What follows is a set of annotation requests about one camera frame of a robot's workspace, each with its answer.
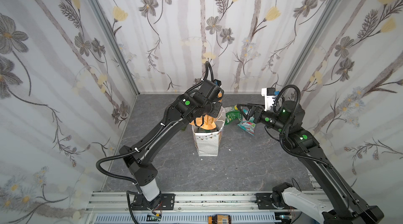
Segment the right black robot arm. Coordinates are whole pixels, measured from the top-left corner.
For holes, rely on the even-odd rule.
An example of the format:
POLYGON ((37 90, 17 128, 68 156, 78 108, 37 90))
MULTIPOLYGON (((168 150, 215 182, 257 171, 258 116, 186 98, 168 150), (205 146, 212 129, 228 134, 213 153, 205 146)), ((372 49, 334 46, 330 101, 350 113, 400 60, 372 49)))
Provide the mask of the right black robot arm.
POLYGON ((317 139, 302 127, 305 115, 300 105, 301 91, 296 85, 285 86, 277 95, 273 88, 263 89, 270 105, 237 104, 242 116, 255 124, 279 133, 281 148, 297 158, 313 175, 330 204, 298 191, 289 183, 272 190, 272 202, 276 207, 289 206, 321 224, 378 224, 384 213, 378 206, 370 206, 346 182, 331 164, 317 139))

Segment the teal mint candy packet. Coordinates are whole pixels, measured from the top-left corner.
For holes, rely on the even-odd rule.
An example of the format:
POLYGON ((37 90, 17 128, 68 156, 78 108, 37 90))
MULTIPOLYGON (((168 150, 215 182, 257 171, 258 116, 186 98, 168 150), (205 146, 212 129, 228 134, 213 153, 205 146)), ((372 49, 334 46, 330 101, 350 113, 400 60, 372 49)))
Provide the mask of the teal mint candy packet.
POLYGON ((256 124, 253 119, 242 121, 237 124, 242 130, 246 131, 250 135, 255 134, 256 124))

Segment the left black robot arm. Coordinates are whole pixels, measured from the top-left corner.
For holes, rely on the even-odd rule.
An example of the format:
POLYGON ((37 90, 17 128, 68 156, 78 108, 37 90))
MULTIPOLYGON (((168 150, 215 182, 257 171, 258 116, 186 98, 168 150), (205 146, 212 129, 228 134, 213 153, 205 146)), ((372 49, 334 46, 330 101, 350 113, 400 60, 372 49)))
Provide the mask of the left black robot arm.
POLYGON ((201 124, 204 125, 207 123, 205 116, 217 118, 223 96, 221 82, 214 78, 211 64, 205 62, 205 75, 202 80, 168 105, 159 123, 139 142, 131 147, 122 147, 118 155, 98 160, 97 170, 108 177, 131 182, 147 210, 161 208, 162 193, 156 183, 158 171, 152 161, 160 150, 187 125, 196 124, 197 119, 201 119, 201 124), (117 159, 124 160, 131 173, 130 177, 113 174, 102 168, 103 163, 117 159))

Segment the orange paper snack packet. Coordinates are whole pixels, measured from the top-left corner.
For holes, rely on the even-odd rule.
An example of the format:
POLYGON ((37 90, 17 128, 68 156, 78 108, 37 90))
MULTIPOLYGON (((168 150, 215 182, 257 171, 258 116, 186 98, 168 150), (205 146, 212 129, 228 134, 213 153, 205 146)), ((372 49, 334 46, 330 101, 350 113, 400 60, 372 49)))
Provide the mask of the orange paper snack packet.
POLYGON ((206 130, 206 131, 212 131, 212 130, 215 130, 217 128, 216 121, 217 121, 216 118, 211 117, 209 115, 204 115, 204 116, 201 116, 201 117, 197 117, 190 124, 192 126, 195 126, 197 128, 201 128, 201 129, 206 130))

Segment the green snack packet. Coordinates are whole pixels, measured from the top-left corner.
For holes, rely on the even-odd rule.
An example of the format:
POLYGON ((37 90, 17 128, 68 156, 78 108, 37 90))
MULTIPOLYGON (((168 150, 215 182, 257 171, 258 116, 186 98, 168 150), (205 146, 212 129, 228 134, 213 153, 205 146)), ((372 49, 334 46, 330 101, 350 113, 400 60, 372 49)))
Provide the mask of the green snack packet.
POLYGON ((240 111, 238 110, 237 105, 224 107, 224 111, 226 113, 225 116, 225 125, 228 125, 232 122, 240 123, 243 119, 240 111))

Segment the white paper bag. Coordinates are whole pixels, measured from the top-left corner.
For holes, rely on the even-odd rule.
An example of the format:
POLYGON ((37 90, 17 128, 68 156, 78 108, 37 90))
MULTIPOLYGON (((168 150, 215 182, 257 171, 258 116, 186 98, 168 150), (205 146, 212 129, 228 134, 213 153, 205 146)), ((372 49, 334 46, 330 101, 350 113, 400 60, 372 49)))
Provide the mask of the white paper bag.
POLYGON ((220 109, 218 118, 215 120, 216 128, 213 132, 202 132, 202 128, 192 125, 192 133, 195 146, 200 157, 218 156, 219 145, 224 131, 226 112, 220 109))

